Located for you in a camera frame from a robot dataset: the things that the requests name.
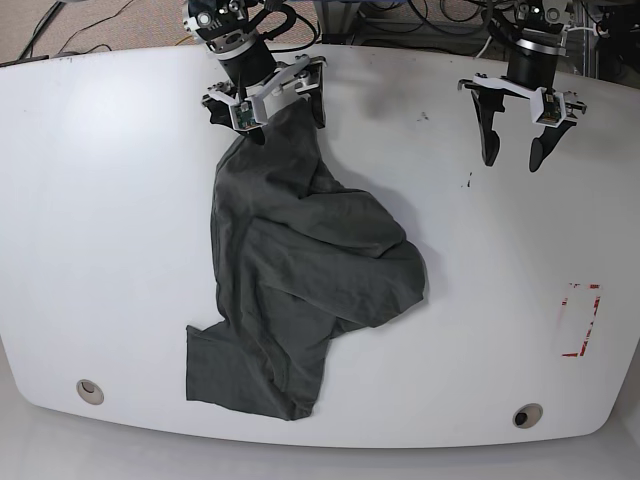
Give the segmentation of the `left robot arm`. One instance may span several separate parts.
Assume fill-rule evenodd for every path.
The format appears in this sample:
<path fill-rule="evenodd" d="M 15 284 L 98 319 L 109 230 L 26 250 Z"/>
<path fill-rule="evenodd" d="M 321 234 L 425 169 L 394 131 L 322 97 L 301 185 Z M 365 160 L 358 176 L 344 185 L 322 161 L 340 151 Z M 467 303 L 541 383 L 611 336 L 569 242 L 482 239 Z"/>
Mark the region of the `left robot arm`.
<path fill-rule="evenodd" d="M 529 104 L 531 122 L 543 128 L 531 142 L 529 171 L 534 173 L 553 152 L 562 137 L 578 124 L 578 114 L 587 105 L 576 93 L 554 88 L 558 59 L 566 54 L 566 39 L 574 29 L 573 7 L 569 1 L 518 1 L 514 19 L 502 11 L 487 13 L 490 38 L 509 51 L 507 72 L 501 77 L 477 73 L 458 83 L 471 92 L 480 130 L 482 159 L 494 165 L 500 137 L 494 130 L 494 116 L 505 111 L 507 96 Z"/>

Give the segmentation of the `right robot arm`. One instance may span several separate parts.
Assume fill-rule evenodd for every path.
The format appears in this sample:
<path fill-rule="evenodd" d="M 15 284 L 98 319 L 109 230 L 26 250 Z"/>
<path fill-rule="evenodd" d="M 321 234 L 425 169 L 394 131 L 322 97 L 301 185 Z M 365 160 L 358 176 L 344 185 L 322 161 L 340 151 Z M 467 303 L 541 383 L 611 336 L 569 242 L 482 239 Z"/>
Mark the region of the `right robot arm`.
<path fill-rule="evenodd" d="M 268 124 L 266 98 L 286 88 L 308 97 L 316 127 L 326 125 L 323 73 L 326 59 L 310 57 L 304 47 L 285 48 L 294 53 L 291 63 L 278 61 L 267 43 L 300 21 L 310 22 L 283 1 L 186 1 L 183 26 L 204 44 L 228 79 L 209 87 L 201 104 L 210 123 L 222 125 L 262 145 Z"/>

